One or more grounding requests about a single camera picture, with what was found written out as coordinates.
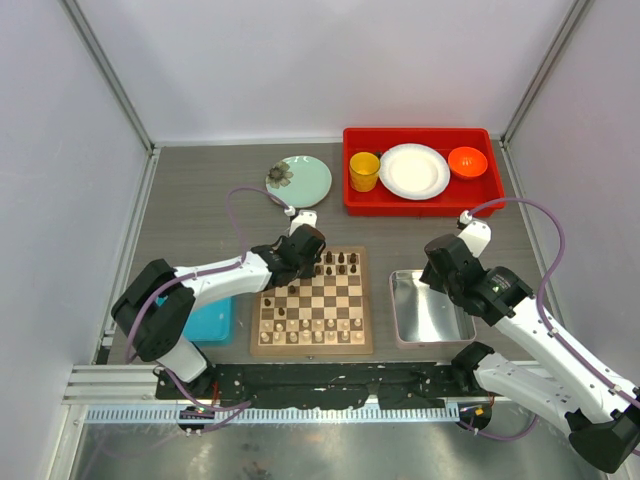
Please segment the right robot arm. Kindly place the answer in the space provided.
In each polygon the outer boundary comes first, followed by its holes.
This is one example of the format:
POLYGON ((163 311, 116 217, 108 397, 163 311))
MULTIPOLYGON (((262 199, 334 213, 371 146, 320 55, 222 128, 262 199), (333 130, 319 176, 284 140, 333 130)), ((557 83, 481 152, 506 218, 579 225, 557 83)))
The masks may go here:
POLYGON ((465 395, 504 396, 553 424, 585 461, 614 473, 639 446, 639 388, 598 360, 536 303, 532 289, 506 267, 484 268, 462 236, 425 247, 420 278, 465 313, 521 346, 548 373, 543 378, 480 342, 453 360, 451 380, 465 395))

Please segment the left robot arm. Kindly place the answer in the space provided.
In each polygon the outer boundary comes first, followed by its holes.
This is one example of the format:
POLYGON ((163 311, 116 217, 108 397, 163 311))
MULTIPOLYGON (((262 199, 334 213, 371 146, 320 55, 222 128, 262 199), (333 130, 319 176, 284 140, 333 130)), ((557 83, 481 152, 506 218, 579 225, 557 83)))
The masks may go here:
POLYGON ((188 317, 209 304, 259 293, 309 278, 326 246, 319 230, 302 225, 276 243, 251 248, 239 257, 197 267, 150 262, 111 308, 127 335, 126 357, 164 367, 168 381, 185 396, 205 397, 215 367, 184 335, 188 317))

